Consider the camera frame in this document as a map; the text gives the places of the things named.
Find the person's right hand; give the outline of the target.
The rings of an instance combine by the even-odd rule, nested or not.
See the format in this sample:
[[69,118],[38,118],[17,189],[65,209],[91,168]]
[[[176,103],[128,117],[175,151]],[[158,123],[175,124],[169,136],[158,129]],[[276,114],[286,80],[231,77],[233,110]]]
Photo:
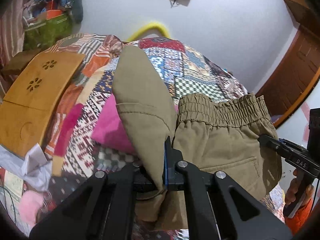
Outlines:
[[[293,172],[293,175],[295,177],[298,176],[298,170],[295,169]],[[295,194],[298,192],[299,183],[297,181],[297,178],[294,178],[291,180],[290,186],[285,194],[285,204],[289,205],[292,202],[296,200]],[[307,206],[310,202],[312,202],[312,195],[314,192],[314,187],[312,184],[310,184],[305,191],[305,199],[303,203],[301,204],[300,208],[303,208],[304,206]]]

